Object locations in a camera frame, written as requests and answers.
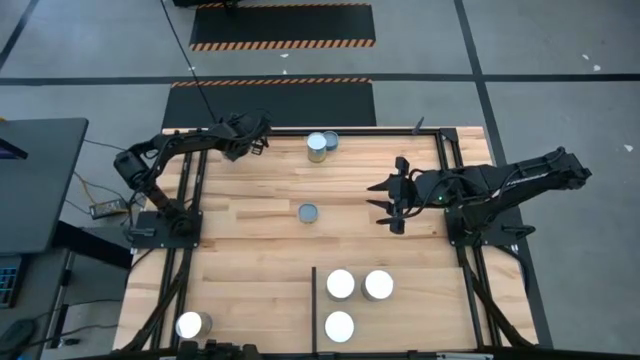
orange and black hazard stripe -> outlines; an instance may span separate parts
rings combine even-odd
[[[285,84],[334,84],[334,83],[371,83],[369,78],[283,78],[253,80],[215,80],[215,81],[182,81],[171,84],[171,87],[188,86],[242,86],[242,85],[285,85]]]
[[[200,5],[193,51],[362,48],[375,45],[371,6],[246,5],[230,17],[222,4]]]
[[[169,91],[162,127],[210,126],[211,114],[203,106],[202,94],[211,102],[215,114],[225,118],[252,109],[267,109],[273,116],[271,126],[376,125],[369,78],[319,75],[177,82]]]

wooden table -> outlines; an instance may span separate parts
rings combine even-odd
[[[491,163],[481,127],[457,130],[465,165]],[[476,347],[464,279],[447,241],[443,212],[423,212],[407,222],[405,235],[397,236],[375,224],[384,211],[364,201],[385,199],[385,193],[366,188],[395,172],[398,155],[412,167],[439,168],[433,137],[341,137],[338,151],[320,164],[307,160],[303,137],[272,137],[270,143],[262,156],[235,163],[216,151],[208,154],[200,206],[202,241],[193,254],[185,310],[213,317],[210,338],[254,343],[264,353],[311,352],[311,268],[317,267],[318,351]],[[453,157],[448,158],[453,164]],[[182,161],[173,158],[158,179],[170,196],[176,195]],[[311,225],[296,217],[298,206],[306,202],[319,208],[319,219]],[[517,262],[492,248],[484,253],[496,303],[535,342]],[[154,251],[129,277],[114,348],[129,342],[155,307],[164,259],[164,250]],[[342,304],[323,300],[323,276],[336,268],[352,269],[358,276],[366,269],[390,269],[397,284],[394,298],[377,308],[365,308],[358,299]],[[388,316],[389,306],[397,315]],[[332,343],[322,330],[328,312],[340,309],[356,318],[354,338],[345,344]],[[167,314],[172,320],[173,309]],[[169,343],[170,323],[165,321],[163,345]]]

computer monitor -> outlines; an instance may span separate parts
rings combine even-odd
[[[4,159],[26,159],[29,154],[19,147],[10,144],[8,141],[0,139],[0,160]]]

table leg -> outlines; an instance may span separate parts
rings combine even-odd
[[[53,246],[65,247],[80,255],[123,269],[131,268],[133,255],[129,249],[105,241],[64,221],[58,221]]]

black metal frame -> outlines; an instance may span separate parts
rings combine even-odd
[[[312,132],[322,132],[327,131],[328,128],[287,128],[287,129],[274,129],[271,133],[272,137],[292,137],[292,136],[306,136]],[[436,149],[438,152],[438,160],[440,163],[440,167],[442,169],[449,168],[449,162],[447,159],[447,153],[445,149],[445,141],[449,141],[451,144],[451,149],[454,157],[454,164],[456,167],[463,166],[462,162],[462,152],[460,150],[460,144],[458,142],[458,134],[455,128],[426,128],[420,129],[418,134],[414,134],[413,130],[410,128],[338,128],[331,129],[335,131],[339,136],[433,136],[436,143]],[[196,186],[193,194],[193,202],[191,204],[192,211],[197,211],[201,214],[199,209],[200,199],[202,197],[202,187],[204,184],[204,174],[206,171],[206,154],[207,151],[202,151],[200,153],[200,161],[198,164],[198,170],[196,174]],[[183,164],[183,170],[180,177],[180,184],[178,189],[178,197],[179,199],[184,201],[184,192],[186,191],[187,179],[189,176],[190,170],[190,162],[191,162],[191,153],[185,155],[185,163]],[[191,256],[192,249],[185,249],[183,253],[184,259],[187,261],[187,272],[189,271],[191,265]],[[480,323],[480,318],[478,315],[478,306],[476,303],[475,292],[472,286],[472,275],[471,268],[465,264],[468,264],[466,247],[464,246],[456,246],[455,247],[456,255],[458,257],[458,263],[460,267],[462,267],[463,277],[465,280],[465,288],[467,291],[467,297],[469,301],[469,311],[471,314],[471,320],[474,330],[474,335],[476,338],[476,344],[478,349],[485,347],[482,328]],[[475,247],[473,249],[474,252],[474,260],[476,264],[476,271],[478,272],[478,280],[483,286],[483,288],[487,291],[489,296],[491,296],[491,290],[489,286],[489,280],[486,271],[486,264],[484,262],[484,256],[482,254],[482,249],[480,247]],[[162,298],[162,294],[166,291],[167,286],[171,281],[171,273],[173,271],[174,264],[174,256],[175,250],[168,249],[167,258],[165,260],[165,268],[162,277],[161,283],[161,291],[158,299]],[[313,267],[311,269],[311,292],[312,292],[312,303],[311,303],[311,324],[312,324],[312,352],[310,354],[263,354],[264,356],[273,358],[273,359],[288,359],[299,357],[300,355],[311,355],[315,358],[334,358],[338,354],[337,353],[319,353],[317,351],[317,304],[315,301],[316,296],[316,268]],[[184,312],[184,305],[187,293],[188,284],[185,283],[182,288],[178,292],[178,297],[176,301],[175,315],[174,315],[174,326],[172,327],[172,336],[171,336],[171,348],[177,348],[179,344],[179,338],[175,331],[175,321],[180,314]],[[491,344],[493,346],[501,346],[500,341],[500,331],[493,321],[491,315],[486,313],[490,335],[491,335]],[[162,325],[163,321],[158,324],[158,327],[155,329],[156,331],[153,334],[151,349],[156,350],[159,348],[160,338],[162,335]],[[418,358],[418,357],[432,357],[435,355],[434,352],[416,352],[409,350],[406,353],[358,353],[358,355],[362,355],[364,357],[371,356],[382,356],[384,358]]]

